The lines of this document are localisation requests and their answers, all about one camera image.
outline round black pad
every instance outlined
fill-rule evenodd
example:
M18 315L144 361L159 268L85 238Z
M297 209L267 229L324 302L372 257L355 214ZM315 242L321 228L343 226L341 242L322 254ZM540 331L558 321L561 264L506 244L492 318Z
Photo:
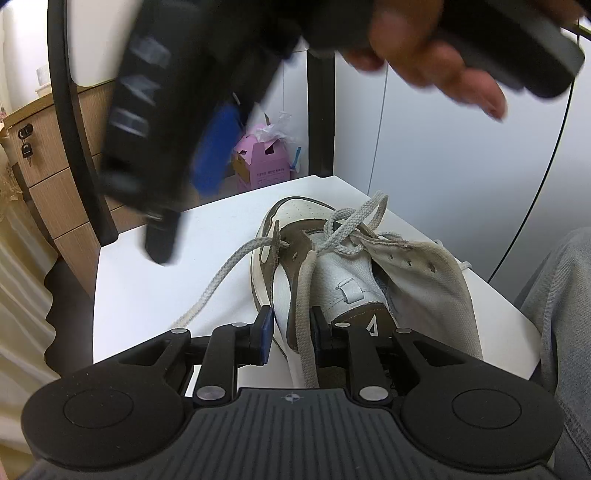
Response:
M481 388L460 393L452 402L457 418L480 429L503 429L517 421L521 407L516 399Z
M105 470L146 458L177 435L183 404L161 371L117 362L88 371L46 385L25 405L21 424L35 457Z
M134 409L129 395L118 390L93 388L74 395L64 406L64 415L74 425L102 429L124 421Z
M552 395L483 362L429 370L406 396L401 419L435 458L484 472L547 460L563 429Z

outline shoelace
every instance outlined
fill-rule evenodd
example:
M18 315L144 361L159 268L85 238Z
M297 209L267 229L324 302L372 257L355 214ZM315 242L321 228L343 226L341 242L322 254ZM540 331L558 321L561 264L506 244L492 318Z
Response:
M317 252L323 252L330 248L334 248L335 251L341 253L342 255L355 255L361 251L362 247L354 247L348 248L344 245L340 245L340 243L347 238L362 222L365 218L371 214L376 206L379 206L378 211L376 212L374 218L368 224L368 227L374 230L382 221L382 217L384 216L384 212L386 211L386 205L388 203L388 196L384 195L382 192L377 192L374 197L367 202L365 202L358 210L353 210L352 208L342 209L335 211L330 219L326 222L324 226L324 235L325 241L322 242L319 246L317 246ZM332 227L334 223L338 220L347 219L336 232L332 231ZM268 247L272 245L275 240L273 237L270 236L262 236L254 238L244 245L242 245L238 250L236 250L228 260L222 265L219 271L215 274L212 278L211 282L202 293L201 297L188 311L185 312L181 317L178 318L170 328L186 328L189 323L199 314L201 310L203 310L204 306L207 305L207 302L213 295L213 293L217 290L220 284L223 282L224 278L232 271L232 269L236 266L236 264L247 256L252 251L256 250L257 248ZM285 248L288 244L283 241L280 241L280 247Z
M354 243L353 247L347 247L342 242L346 238L355 239L355 237L359 237L361 233L356 231L357 228L376 209L375 215L366 226L370 233L373 233L376 238L383 237L390 240L402 241L402 237L393 232L374 233L382 222L387 204L388 196L383 192L376 192L373 198L369 199L357 210L352 208L336 210L324 224L324 240L314 245L301 265L298 277L298 291L295 298L295 336L306 388L319 387L316 371L316 356L310 334L310 286L318 255L327 251L334 251L343 256L352 256L360 253L364 248L363 245ZM340 220L344 220L344 222L336 231L333 231L335 222ZM187 327L204 306L207 305L207 302L224 278L226 278L243 257L257 248L268 247L275 241L276 239L273 237L258 237L246 242L236 250L212 278L197 303L174 322L170 326L170 329ZM288 244L280 241L280 247L288 247ZM462 270L470 267L471 265L468 262L460 264Z

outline shoe tongue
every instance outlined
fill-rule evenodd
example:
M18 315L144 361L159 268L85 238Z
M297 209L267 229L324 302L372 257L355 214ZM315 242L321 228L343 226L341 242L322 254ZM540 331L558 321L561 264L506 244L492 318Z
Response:
M309 237L314 243L324 240L322 233L309 234ZM353 247L348 239L343 244ZM343 256L329 251L319 255L312 276L310 305L322 308L328 323L349 322L337 319L352 319L358 314L358 322L364 327L373 322L370 333L379 332L382 328L390 335L394 321L386 303L386 297L374 279L367 252Z

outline pink box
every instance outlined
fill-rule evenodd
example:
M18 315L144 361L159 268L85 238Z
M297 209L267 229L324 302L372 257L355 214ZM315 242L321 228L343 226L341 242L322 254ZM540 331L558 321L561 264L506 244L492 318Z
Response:
M240 193L290 179L288 154L281 140L263 143L254 135L242 137L235 147L232 165Z

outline lock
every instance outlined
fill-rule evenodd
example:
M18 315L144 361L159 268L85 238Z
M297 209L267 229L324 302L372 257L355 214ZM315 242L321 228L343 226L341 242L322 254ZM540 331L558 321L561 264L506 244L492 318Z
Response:
M33 133L33 126L31 124L26 124L23 128L18 131L18 138L21 140L25 140L26 137L29 137Z

